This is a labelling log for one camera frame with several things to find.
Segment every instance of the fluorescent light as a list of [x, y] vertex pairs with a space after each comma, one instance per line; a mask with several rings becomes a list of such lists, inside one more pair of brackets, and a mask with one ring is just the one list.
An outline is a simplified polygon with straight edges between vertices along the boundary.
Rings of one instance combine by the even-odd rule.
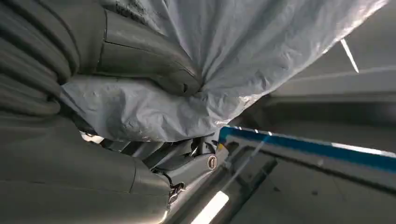
[[192, 151], [191, 155], [194, 155], [195, 152], [197, 151], [198, 147], [194, 149], [194, 151]]
[[355, 63], [354, 57], [352, 56], [352, 53], [351, 53], [351, 50], [349, 50], [347, 41], [346, 41], [345, 39], [341, 39], [341, 45], [342, 45], [342, 47], [344, 47], [344, 50], [345, 50], [345, 52], [346, 52], [346, 55], [348, 55], [349, 60], [351, 61], [352, 66], [354, 67], [355, 71], [356, 71], [357, 73], [359, 73], [358, 66], [357, 66], [356, 63]]
[[164, 213], [164, 215], [163, 215], [163, 217], [162, 217], [160, 223], [163, 223], [163, 222], [165, 221], [165, 219], [166, 219], [167, 216], [168, 216], [168, 210], [165, 211], [165, 213]]
[[228, 195], [221, 191], [217, 192], [191, 224], [209, 224], [227, 202]]

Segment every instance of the blue stripe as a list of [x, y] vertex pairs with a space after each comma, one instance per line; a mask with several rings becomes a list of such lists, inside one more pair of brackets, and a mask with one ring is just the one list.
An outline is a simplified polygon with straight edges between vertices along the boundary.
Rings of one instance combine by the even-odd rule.
[[[228, 135], [242, 137], [247, 140], [262, 141], [269, 136], [268, 134], [255, 133], [250, 130], [239, 130], [232, 127], [224, 127], [220, 131], [219, 142], [226, 143]], [[396, 172], [396, 158], [357, 152], [345, 148], [334, 147], [330, 145], [322, 145], [303, 140], [291, 139], [283, 136], [272, 135], [266, 139], [266, 142], [276, 146], [282, 146], [289, 149], [309, 154], [327, 156], [338, 160], [348, 161], [360, 165], [370, 166], [386, 171]]]

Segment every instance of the gray surface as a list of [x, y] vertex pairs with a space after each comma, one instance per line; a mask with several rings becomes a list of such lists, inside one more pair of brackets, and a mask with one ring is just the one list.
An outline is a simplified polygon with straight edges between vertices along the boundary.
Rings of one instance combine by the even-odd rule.
[[[191, 223], [193, 217], [196, 215], [196, 212], [199, 212], [201, 208], [203, 208], [204, 205], [197, 206], [197, 201], [200, 201], [202, 198], [205, 197], [210, 197], [210, 189], [214, 187], [215, 184], [210, 184], [210, 180], [213, 180], [217, 182], [219, 179], [224, 178], [222, 175], [221, 177], [218, 176], [218, 173], [220, 172], [221, 168], [220, 165], [225, 161], [225, 159], [228, 157], [228, 150], [225, 148], [222, 148], [221, 150], [218, 150], [216, 152], [216, 156], [218, 159], [218, 169], [214, 170], [211, 175], [206, 175], [204, 178], [196, 180], [194, 183], [190, 184], [190, 187], [186, 191], [182, 191], [179, 194], [179, 197], [177, 198], [176, 202], [171, 205], [170, 207], [170, 212], [168, 214], [168, 217], [164, 223], [170, 224], [170, 223], [176, 223], [176, 224], [181, 224], [181, 223]], [[181, 221], [180, 219], [177, 219], [175, 221], [174, 216], [190, 216], [190, 219]]]
[[106, 11], [106, 18], [106, 42], [95, 73], [150, 78], [180, 96], [201, 88], [201, 73], [177, 43], [116, 13]]
[[396, 91], [396, 1], [376, 12], [345, 39], [356, 73], [340, 43], [272, 93], [273, 96], [362, 94]]
[[[245, 149], [245, 146], [250, 146], [254, 148], [260, 143], [258, 141], [250, 141], [234, 136], [227, 137], [227, 142], [232, 141], [238, 142], [242, 147], [242, 150]], [[372, 168], [370, 166], [341, 161], [331, 157], [319, 156], [316, 154], [307, 154], [293, 148], [279, 147], [276, 145], [264, 145], [263, 149], [267, 152], [274, 153], [279, 156], [292, 158], [313, 166], [320, 165], [320, 167], [323, 167], [325, 169], [361, 178], [372, 183], [387, 186], [391, 189], [396, 189], [396, 174], [387, 170], [380, 170], [377, 168]]]
[[2, 224], [158, 224], [167, 195], [127, 194], [27, 182], [0, 182]]
[[172, 185], [184, 183], [186, 189], [189, 189], [191, 184], [202, 180], [216, 168], [210, 168], [208, 166], [208, 159], [213, 155], [214, 154], [205, 154], [194, 158], [182, 155], [171, 158], [158, 166], [157, 169], [170, 178]]
[[163, 146], [163, 142], [142, 142], [139, 147], [133, 152], [132, 157], [144, 160]]
[[280, 162], [231, 224], [391, 224], [395, 205], [396, 198], [387, 194]]
[[[41, 5], [47, 6], [53, 12], [56, 12], [59, 18], [58, 20], [62, 21], [56, 22], [49, 19], [51, 12], [37, 6], [35, 7], [35, 4], [31, 2], [17, 1], [21, 2], [28, 11], [34, 12], [36, 18], [39, 18], [39, 24], [51, 27], [46, 32], [62, 40], [67, 40], [68, 36], [73, 35], [71, 40], [65, 42], [66, 45], [61, 44], [61, 48], [76, 48], [77, 55], [73, 57], [79, 60], [80, 67], [78, 68], [78, 72], [91, 72], [96, 68], [106, 29], [106, 15], [100, 5], [92, 4], [90, 0], [53, 0], [41, 2]], [[62, 26], [67, 26], [67, 30], [62, 30]]]
[[0, 180], [129, 192], [141, 161], [86, 143], [70, 121], [60, 121], [44, 136], [3, 146]]
[[113, 140], [204, 136], [306, 68], [385, 2], [104, 0], [177, 42], [202, 71], [202, 90], [182, 98], [144, 81], [76, 77], [63, 86], [63, 100]]
[[177, 145], [168, 144], [161, 147], [147, 157], [144, 160], [144, 164], [146, 164], [148, 168], [153, 169], [156, 166], [171, 160], [175, 156], [189, 154], [191, 152], [191, 143], [192, 140], [187, 140]]

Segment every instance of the white plastic sheet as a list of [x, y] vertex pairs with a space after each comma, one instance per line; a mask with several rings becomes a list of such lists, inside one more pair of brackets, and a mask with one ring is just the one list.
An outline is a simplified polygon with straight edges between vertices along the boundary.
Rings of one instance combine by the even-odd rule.
[[213, 133], [314, 62], [386, 0], [103, 0], [178, 42], [202, 91], [175, 97], [144, 80], [76, 76], [63, 101], [113, 140]]

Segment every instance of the gray protective wrap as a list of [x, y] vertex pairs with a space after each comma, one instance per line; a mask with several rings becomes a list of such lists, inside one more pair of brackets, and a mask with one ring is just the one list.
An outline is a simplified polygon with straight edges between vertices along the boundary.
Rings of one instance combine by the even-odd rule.
[[314, 62], [386, 0], [103, 0], [178, 42], [204, 78], [192, 97], [150, 81], [75, 76], [63, 101], [114, 140], [214, 132]]

